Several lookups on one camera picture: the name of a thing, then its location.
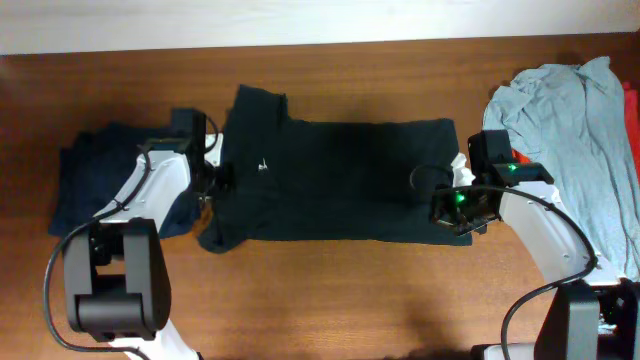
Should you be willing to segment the black t-shirt with white logo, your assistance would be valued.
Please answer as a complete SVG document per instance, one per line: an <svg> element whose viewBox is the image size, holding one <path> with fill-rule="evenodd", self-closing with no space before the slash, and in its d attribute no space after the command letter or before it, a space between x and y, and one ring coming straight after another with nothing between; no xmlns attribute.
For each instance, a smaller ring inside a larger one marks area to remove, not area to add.
<svg viewBox="0 0 640 360"><path fill-rule="evenodd" d="M308 122L285 95L242 85L223 135L234 183L197 237L209 252L249 239L472 243L431 221L430 193L452 183L459 153L450 119Z"/></svg>

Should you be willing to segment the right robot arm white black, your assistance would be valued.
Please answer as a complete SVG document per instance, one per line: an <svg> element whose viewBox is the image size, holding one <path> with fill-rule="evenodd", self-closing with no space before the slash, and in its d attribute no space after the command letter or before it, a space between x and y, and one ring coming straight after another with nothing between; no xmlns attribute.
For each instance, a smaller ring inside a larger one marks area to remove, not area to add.
<svg viewBox="0 0 640 360"><path fill-rule="evenodd" d="M468 186L440 188L432 195L434 223L457 235L500 220L524 244L545 285L507 311L500 341L476 345L474 359L639 358L639 285L616 273L568 215L549 172L539 163L519 163L504 130L481 131L468 140ZM509 324L533 298L554 294L532 343L511 343Z"/></svg>

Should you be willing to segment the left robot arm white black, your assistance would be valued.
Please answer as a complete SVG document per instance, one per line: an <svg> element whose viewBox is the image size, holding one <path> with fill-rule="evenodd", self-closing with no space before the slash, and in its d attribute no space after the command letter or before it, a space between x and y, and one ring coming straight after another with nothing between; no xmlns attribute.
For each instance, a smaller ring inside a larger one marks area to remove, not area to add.
<svg viewBox="0 0 640 360"><path fill-rule="evenodd" d="M84 353L123 353L130 359L198 359L170 320L172 293L160 232L174 203L203 210L220 173L222 136L209 133L211 118L178 108L173 133L140 148L134 171L103 209L55 247L45 271L45 319L53 322L50 284L62 261L70 328L93 347L55 340Z"/></svg>

